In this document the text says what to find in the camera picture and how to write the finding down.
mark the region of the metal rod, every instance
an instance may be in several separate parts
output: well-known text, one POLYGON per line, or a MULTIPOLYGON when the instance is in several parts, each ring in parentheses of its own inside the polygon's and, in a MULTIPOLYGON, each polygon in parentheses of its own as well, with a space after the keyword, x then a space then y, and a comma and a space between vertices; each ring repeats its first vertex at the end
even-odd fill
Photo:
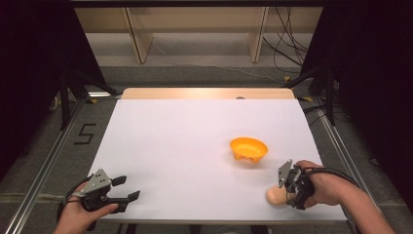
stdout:
MULTIPOLYGON (((314 97, 314 101, 316 105, 322 104, 322 101, 319 99, 319 97, 314 97)), ((328 119, 324 118, 324 113, 322 110, 319 110, 319 116, 321 117, 321 121, 325 127, 325 130, 328 133, 328 136, 331 139, 331 142, 334 145, 334 148, 337 151, 337 154, 342 162, 342 165, 344 166, 344 169, 347 174, 349 174, 353 179, 356 180, 360 188, 367 193, 367 195, 371 198, 373 204, 376 206, 377 210, 381 212, 380 208, 377 206, 376 202, 374 201, 374 198, 371 195, 370 190, 368 189, 367 185, 364 182, 364 179, 361 177, 361 174, 359 173, 355 162, 353 161, 352 156, 350 155, 349 151, 347 150, 346 145, 344 144, 343 140, 341 139, 339 133, 337 132, 337 129, 334 126, 331 126, 328 123, 328 119)))
POLYGON ((33 183, 31 184, 30 188, 28 189, 27 193, 25 194, 23 201, 21 202, 18 210, 14 214, 12 221, 6 231, 7 234, 16 234, 20 233, 22 228, 24 227, 28 216, 30 215, 33 207, 36 203, 37 196, 39 195, 41 189, 43 188, 46 179, 49 177, 49 174, 55 165, 57 156, 63 147, 67 136, 69 135, 73 122, 76 119, 76 116, 80 112, 83 104, 85 103, 84 99, 80 99, 76 101, 76 104, 72 111, 72 118, 68 122, 66 128, 60 131, 58 134, 55 143, 49 152, 45 162, 42 165, 42 168, 38 172, 37 176, 35 177, 33 183))

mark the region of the black cable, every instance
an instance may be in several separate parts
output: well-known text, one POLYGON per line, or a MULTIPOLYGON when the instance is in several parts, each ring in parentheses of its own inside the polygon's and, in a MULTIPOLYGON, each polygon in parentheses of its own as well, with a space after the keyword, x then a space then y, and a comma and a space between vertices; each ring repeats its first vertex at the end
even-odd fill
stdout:
POLYGON ((306 176, 309 176, 309 175, 312 175, 312 174, 319 174, 319 173, 332 174, 332 175, 339 176, 339 177, 345 179, 346 181, 352 183, 353 185, 355 185, 359 188, 358 183, 352 177, 350 177, 349 175, 347 175, 347 174, 345 174, 345 173, 343 173, 339 170, 332 169, 332 168, 313 168, 313 167, 310 167, 310 168, 303 169, 303 171, 305 172, 307 169, 311 169, 311 170, 307 173, 304 173, 304 176, 302 178, 304 178, 306 176))
POLYGON ((327 104, 316 105, 316 106, 308 107, 308 108, 303 109, 303 112, 304 112, 304 114, 307 114, 307 113, 309 113, 309 112, 311 112, 311 111, 313 111, 313 110, 316 110, 316 109, 323 109, 323 108, 325 108, 326 106, 327 106, 327 104))
MULTIPOLYGON (((343 111, 336 111, 336 112, 334 112, 334 114, 341 114, 341 113, 346 114, 346 112, 343 112, 343 111)), ((340 119, 340 118, 338 118, 336 115, 334 115, 334 119, 336 119, 336 120, 338 120, 338 121, 340 121, 340 122, 342 122, 342 123, 352 123, 352 120, 350 120, 348 116, 346 116, 346 117, 347 117, 347 120, 344 120, 344 119, 340 119)))
POLYGON ((321 117, 324 117, 325 115, 326 115, 326 114, 320 115, 319 118, 315 119, 313 122, 311 122, 311 123, 309 124, 309 127, 312 126, 314 123, 316 123, 317 120, 321 119, 321 117))
POLYGON ((74 203, 74 202, 78 202, 78 203, 80 203, 80 200, 72 200, 72 201, 67 201, 67 202, 66 202, 66 205, 67 205, 67 203, 74 203))
POLYGON ((91 179, 92 175, 83 178, 82 180, 80 180, 78 183, 76 183, 76 185, 74 185, 67 193, 66 196, 64 196, 64 199, 62 201, 63 206, 66 206, 66 204, 68 203, 68 200, 70 198, 70 196, 72 196, 72 193, 74 193, 74 191, 76 190, 77 187, 79 187, 82 183, 89 181, 91 179))
POLYGON ((301 66, 301 64, 300 64, 298 61, 292 59, 290 56, 284 54, 283 52, 281 52, 280 50, 278 50, 277 48, 275 48, 273 45, 271 45, 271 44, 267 41, 267 39, 265 39, 265 37, 263 37, 263 39, 264 39, 264 41, 265 41, 275 52, 277 52, 277 53, 279 53, 279 54, 282 54, 284 57, 286 57, 286 58, 289 59, 290 61, 294 62, 295 64, 297 64, 297 65, 299 65, 299 66, 301 66))
POLYGON ((123 227, 124 227, 124 224, 123 224, 123 223, 119 224, 118 231, 116 232, 116 234, 121 234, 123 227))
POLYGON ((277 63, 276 63, 276 51, 274 51, 273 62, 274 62, 274 65, 276 66, 276 68, 277 68, 278 70, 282 71, 282 72, 295 73, 295 74, 300 74, 300 73, 301 73, 301 72, 299 72, 299 71, 287 71, 287 70, 281 69, 279 66, 277 66, 277 63))
MULTIPOLYGON (((280 36, 279 33, 277 33, 277 35, 279 36, 280 40, 282 40, 282 42, 284 42, 285 45, 287 45, 287 46, 289 46, 289 47, 291 47, 291 48, 294 48, 294 46, 293 46, 293 45, 290 45, 288 42, 286 42, 286 41, 280 36)), ((305 49, 297 48, 297 50, 299 50, 299 51, 301 51, 301 52, 304 52, 304 53, 307 53, 307 52, 308 52, 308 49, 307 49, 307 48, 305 48, 305 49)))
POLYGON ((289 185, 289 186, 285 189, 285 191, 286 191, 286 192, 285 192, 286 203, 287 203, 289 206, 295 208, 294 199, 290 199, 289 196, 288 196, 288 194, 291 193, 291 190, 292 190, 291 188, 292 188, 292 184, 289 185))
POLYGON ((294 48, 295 54, 298 57, 298 59, 300 60, 300 62, 302 63, 304 61, 304 58, 302 57, 302 55, 299 52, 299 48, 297 47, 296 43, 298 45, 300 45, 301 47, 305 48, 303 45, 301 45, 292 35, 292 25, 291 25, 291 8, 287 7, 287 21, 286 23, 284 23, 284 20, 282 19, 282 16, 279 12, 279 9, 276 7, 276 11, 277 14, 279 15, 280 21, 282 22, 282 27, 284 28, 284 31, 282 33, 281 39, 283 38, 284 34, 286 33, 287 36, 289 37, 289 39, 291 40, 291 43, 293 44, 292 48, 294 48))

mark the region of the forearm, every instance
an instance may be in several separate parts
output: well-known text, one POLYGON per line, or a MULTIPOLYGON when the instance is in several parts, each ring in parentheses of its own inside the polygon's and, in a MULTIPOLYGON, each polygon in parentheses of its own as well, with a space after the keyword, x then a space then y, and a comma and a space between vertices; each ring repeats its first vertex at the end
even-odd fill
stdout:
POLYGON ((358 188, 348 190, 340 204, 350 213, 361 233, 394 233, 370 197, 358 188))
POLYGON ((54 231, 54 234, 84 234, 85 232, 86 232, 86 228, 78 228, 73 223, 71 224, 59 223, 54 231))

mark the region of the finger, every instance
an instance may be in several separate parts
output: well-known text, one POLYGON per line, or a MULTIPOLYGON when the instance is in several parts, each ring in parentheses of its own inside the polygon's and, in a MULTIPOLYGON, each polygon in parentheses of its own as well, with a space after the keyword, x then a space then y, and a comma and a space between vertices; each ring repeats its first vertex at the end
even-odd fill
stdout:
POLYGON ((76 192, 79 192, 80 190, 82 190, 82 188, 85 187, 86 183, 87 183, 87 181, 81 183, 81 184, 75 189, 75 191, 76 191, 76 192))
POLYGON ((74 203, 74 202, 81 202, 82 200, 80 199, 80 197, 76 197, 76 196, 70 196, 69 199, 67 200, 67 204, 69 203, 74 203))
POLYGON ((118 207, 118 204, 110 204, 100 208, 97 211, 92 212, 91 215, 94 217, 94 219, 99 219, 105 215, 113 213, 116 209, 118 209, 118 207))
POLYGON ((315 206, 316 204, 318 204, 318 202, 316 201, 314 196, 311 196, 307 198, 306 202, 304 203, 304 207, 307 209, 307 208, 315 206))
POLYGON ((300 160, 298 162, 295 163, 296 166, 300 167, 300 168, 313 168, 313 167, 319 167, 319 165, 311 162, 311 161, 307 161, 307 160, 300 160))

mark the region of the white tabletop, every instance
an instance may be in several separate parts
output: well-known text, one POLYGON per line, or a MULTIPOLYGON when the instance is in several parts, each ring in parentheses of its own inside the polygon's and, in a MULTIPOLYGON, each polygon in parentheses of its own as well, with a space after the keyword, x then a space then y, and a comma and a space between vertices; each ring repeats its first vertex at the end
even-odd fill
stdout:
POLYGON ((103 168, 127 182, 109 192, 141 190, 125 213, 106 219, 136 223, 277 223, 346 220, 339 206, 306 211, 273 207, 265 193, 288 159, 320 163, 296 99, 121 99, 91 173, 103 168), (235 161, 236 137, 269 148, 258 164, 235 161))

